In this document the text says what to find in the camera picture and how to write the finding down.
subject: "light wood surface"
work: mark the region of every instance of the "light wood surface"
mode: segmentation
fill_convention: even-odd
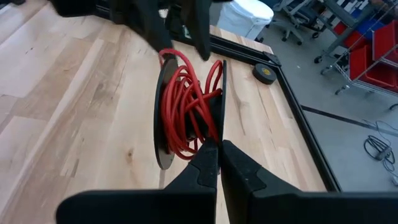
[[[212,33],[259,50],[268,46]],[[228,61],[224,138],[302,190],[324,191],[278,82],[175,42],[204,80]],[[53,223],[57,205],[89,189],[157,189],[187,162],[161,171],[153,147],[157,54],[124,26],[61,18],[46,0],[0,10],[0,223]],[[217,223],[228,223],[221,182]]]

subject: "red wire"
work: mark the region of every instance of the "red wire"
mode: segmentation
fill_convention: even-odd
[[[201,143],[207,137],[213,138],[216,142],[219,141],[217,129],[209,109],[209,99],[221,95],[222,91],[220,88],[217,89],[217,84],[223,73],[223,63],[217,60],[211,67],[206,79],[205,92],[203,92],[192,64],[183,53],[175,49],[161,50],[159,52],[160,65],[163,65],[162,56],[164,54],[176,55],[185,63],[174,72],[163,93],[160,110],[164,132],[169,152],[174,152],[182,159],[190,160],[198,151],[198,139]],[[218,73],[210,92],[211,80],[217,68]],[[209,136],[204,136],[200,132],[194,112],[197,112],[207,124]],[[185,134],[186,114],[189,115],[193,124],[193,130],[197,136],[195,139],[188,139]],[[190,148],[189,143],[192,141],[194,147]]]

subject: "red storage container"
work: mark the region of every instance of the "red storage container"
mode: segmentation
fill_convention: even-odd
[[[342,33],[344,32],[344,30],[346,30],[346,29],[347,29],[347,26],[344,25],[342,22],[339,22],[339,23],[335,26],[335,28],[334,28],[335,32],[336,32],[338,35],[342,34]],[[352,45],[354,45],[354,43],[355,43],[359,38],[361,38],[361,36],[362,36],[361,33],[359,33],[358,31],[354,30],[354,31],[344,40],[344,45],[345,45],[346,47],[351,47]],[[356,45],[352,48],[352,50],[359,49],[359,48],[365,46],[366,44],[367,44],[367,41],[366,41],[365,37],[362,37],[361,40],[358,41],[358,42],[356,43]]]
[[[377,60],[398,44],[398,21],[374,32],[374,59]],[[398,48],[393,50],[386,59],[398,63]]]
[[[354,80],[372,63],[371,46],[365,45],[361,49],[352,51],[349,55],[349,77]],[[397,88],[397,70],[392,66],[378,63],[366,72],[360,80],[379,87],[395,90]]]

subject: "black spool flange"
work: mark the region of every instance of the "black spool flange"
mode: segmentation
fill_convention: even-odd
[[[160,115],[160,104],[165,87],[169,83],[171,77],[173,76],[177,68],[178,64],[176,59],[174,58],[166,59],[160,70],[159,79],[157,81],[157,87],[156,87],[155,110],[154,110],[154,145],[155,145],[155,154],[156,154],[157,163],[159,167],[163,170],[166,170],[171,166],[174,158],[174,153],[169,152],[168,149],[167,140],[164,134],[163,122]],[[223,139],[225,101],[226,101],[225,98],[226,61],[225,60],[223,61],[223,77],[222,77],[221,89],[223,90],[221,96],[212,98],[210,100],[210,113],[215,122],[220,142]],[[198,114],[195,114],[195,117],[198,121],[200,131],[202,133],[205,133],[205,135],[207,135],[208,127],[205,124],[205,122],[201,119],[201,116],[199,116]],[[190,119],[187,118],[185,121],[186,121],[187,136],[195,138],[196,137],[195,132],[193,131],[193,126],[190,122]]]

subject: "gray floor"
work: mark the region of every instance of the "gray floor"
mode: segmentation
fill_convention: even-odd
[[[210,8],[210,21],[214,25],[220,9],[221,4],[213,4]],[[334,35],[325,31],[314,40],[311,39],[312,31],[304,30],[303,34],[305,42],[301,46],[296,44],[294,37],[282,42],[282,31],[276,27],[264,28],[259,35],[279,57],[285,76],[301,105],[360,122],[364,119],[370,122],[381,120],[398,128],[398,110],[388,110],[390,105],[398,103],[398,97],[368,93],[355,87],[336,96],[335,91],[345,84],[345,79],[334,71],[326,76],[320,75],[321,69],[334,60],[326,58],[321,64],[313,63],[313,59],[335,40]],[[369,134],[379,137],[375,131],[313,113],[306,113],[306,116],[324,153],[330,157],[331,167],[343,190],[398,189],[389,181],[389,174],[382,164],[372,161],[363,151],[363,141]],[[389,139],[393,149],[398,149],[398,138],[390,136]],[[352,155],[349,159],[345,151]]]

